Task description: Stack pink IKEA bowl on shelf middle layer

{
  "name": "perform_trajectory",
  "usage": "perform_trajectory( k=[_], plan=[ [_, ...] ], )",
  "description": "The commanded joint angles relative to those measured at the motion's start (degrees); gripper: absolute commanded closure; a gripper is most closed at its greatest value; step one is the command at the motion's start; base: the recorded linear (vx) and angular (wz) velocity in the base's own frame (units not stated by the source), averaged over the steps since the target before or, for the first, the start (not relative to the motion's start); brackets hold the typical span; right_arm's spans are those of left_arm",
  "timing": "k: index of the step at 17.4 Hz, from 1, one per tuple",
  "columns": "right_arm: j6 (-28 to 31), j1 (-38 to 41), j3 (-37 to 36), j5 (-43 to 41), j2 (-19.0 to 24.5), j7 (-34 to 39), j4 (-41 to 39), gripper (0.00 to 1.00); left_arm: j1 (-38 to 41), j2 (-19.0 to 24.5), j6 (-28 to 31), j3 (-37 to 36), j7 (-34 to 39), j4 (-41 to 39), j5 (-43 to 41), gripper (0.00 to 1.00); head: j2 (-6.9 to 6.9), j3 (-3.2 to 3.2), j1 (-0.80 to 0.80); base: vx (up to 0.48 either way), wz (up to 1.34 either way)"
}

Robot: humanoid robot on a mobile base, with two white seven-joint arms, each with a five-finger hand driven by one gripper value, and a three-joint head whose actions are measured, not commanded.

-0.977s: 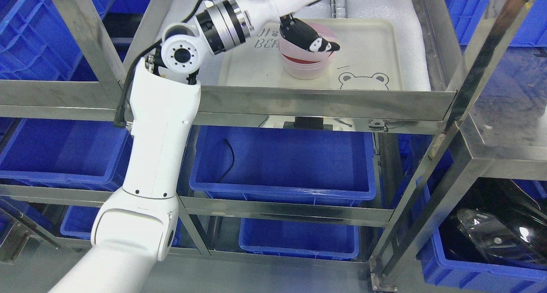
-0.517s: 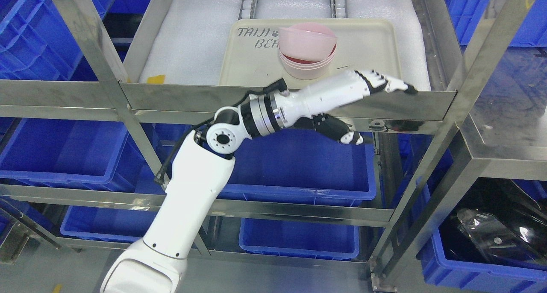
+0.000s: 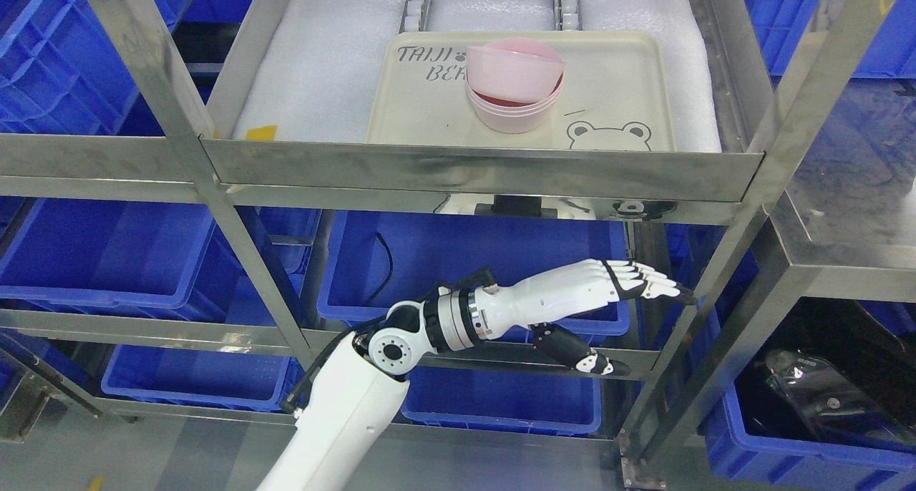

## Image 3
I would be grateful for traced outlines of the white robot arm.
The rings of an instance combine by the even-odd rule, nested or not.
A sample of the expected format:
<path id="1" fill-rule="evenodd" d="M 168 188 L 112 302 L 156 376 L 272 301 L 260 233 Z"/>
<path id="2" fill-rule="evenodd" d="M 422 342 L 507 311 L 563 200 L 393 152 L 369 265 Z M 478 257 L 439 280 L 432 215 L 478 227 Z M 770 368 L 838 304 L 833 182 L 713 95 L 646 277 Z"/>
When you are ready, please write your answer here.
<path id="1" fill-rule="evenodd" d="M 347 334 L 318 372 L 296 431 L 259 490 L 341 490 L 408 393 Z"/>

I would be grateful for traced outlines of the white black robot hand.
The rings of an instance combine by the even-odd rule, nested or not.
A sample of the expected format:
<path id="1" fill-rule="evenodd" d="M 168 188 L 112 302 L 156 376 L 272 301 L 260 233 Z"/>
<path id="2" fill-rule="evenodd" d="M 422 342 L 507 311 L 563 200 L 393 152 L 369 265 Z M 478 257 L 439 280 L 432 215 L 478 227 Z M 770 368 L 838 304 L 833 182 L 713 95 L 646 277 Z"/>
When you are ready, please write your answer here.
<path id="1" fill-rule="evenodd" d="M 615 373 L 615 363 L 559 325 L 560 319 L 598 311 L 631 299 L 667 296 L 696 305 L 693 290 L 637 261 L 585 259 L 514 283 L 478 288 L 467 297 L 470 324 L 482 341 L 511 328 L 531 331 L 535 348 L 572 370 L 596 376 Z"/>

